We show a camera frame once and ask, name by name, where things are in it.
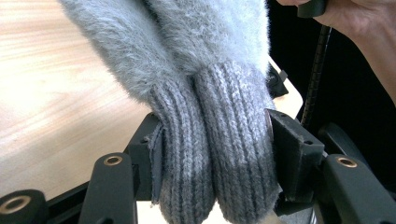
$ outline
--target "black machine frame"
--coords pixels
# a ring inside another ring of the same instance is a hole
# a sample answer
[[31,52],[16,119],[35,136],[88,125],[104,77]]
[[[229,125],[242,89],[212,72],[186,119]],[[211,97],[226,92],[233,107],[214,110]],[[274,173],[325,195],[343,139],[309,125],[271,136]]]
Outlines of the black machine frame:
[[[351,149],[327,155],[299,122],[278,111],[267,114],[283,190],[279,216],[313,207],[318,223],[396,223],[396,202],[359,157],[349,156]],[[0,199],[0,223],[137,223],[136,201],[158,202],[161,189],[163,145],[149,144],[154,134],[161,137],[161,123],[150,113],[123,153],[95,163],[89,182],[49,201],[34,189],[10,193]],[[324,142],[329,139],[342,145]]]

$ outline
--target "knitted cuff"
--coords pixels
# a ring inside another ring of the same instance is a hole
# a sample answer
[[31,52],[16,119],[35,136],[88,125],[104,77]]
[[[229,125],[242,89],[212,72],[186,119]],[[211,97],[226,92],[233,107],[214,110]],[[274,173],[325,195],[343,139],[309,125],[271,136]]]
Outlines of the knitted cuff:
[[263,74],[235,62],[195,76],[214,166],[215,192],[226,219],[257,223],[274,208],[278,186],[264,109],[274,108]]
[[201,108],[191,85],[181,80],[158,84],[151,93],[164,128],[163,216],[169,223],[202,223],[215,195]]

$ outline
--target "glove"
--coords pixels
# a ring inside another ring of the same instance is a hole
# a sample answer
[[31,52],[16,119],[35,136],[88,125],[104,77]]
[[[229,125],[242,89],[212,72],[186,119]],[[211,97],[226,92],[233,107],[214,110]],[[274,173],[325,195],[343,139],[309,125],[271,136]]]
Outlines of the glove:
[[265,108],[269,41],[263,0],[148,0],[163,43],[192,76],[205,116],[215,192],[226,219],[258,223],[279,192]]
[[164,128],[160,207],[169,223],[201,223],[215,201],[203,115],[139,0],[61,0],[129,94],[150,105]]

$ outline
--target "finger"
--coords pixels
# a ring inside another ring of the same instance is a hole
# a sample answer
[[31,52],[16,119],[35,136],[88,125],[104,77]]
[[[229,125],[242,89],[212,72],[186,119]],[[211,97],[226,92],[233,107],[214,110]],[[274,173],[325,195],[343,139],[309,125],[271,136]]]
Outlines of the finger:
[[282,6],[298,6],[309,2],[310,0],[276,0]]

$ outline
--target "light wood surface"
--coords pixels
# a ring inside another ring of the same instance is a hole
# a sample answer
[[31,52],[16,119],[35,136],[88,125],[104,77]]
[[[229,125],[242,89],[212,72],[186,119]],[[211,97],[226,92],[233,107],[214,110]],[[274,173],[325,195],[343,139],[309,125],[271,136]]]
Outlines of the light wood surface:
[[[0,71],[0,197],[39,189],[48,200],[86,182],[94,162],[123,151],[150,111],[128,97],[54,0],[0,2]],[[287,87],[276,106],[295,117],[302,99]],[[138,206],[141,223],[164,223],[157,207]],[[224,222],[214,210],[206,223]]]

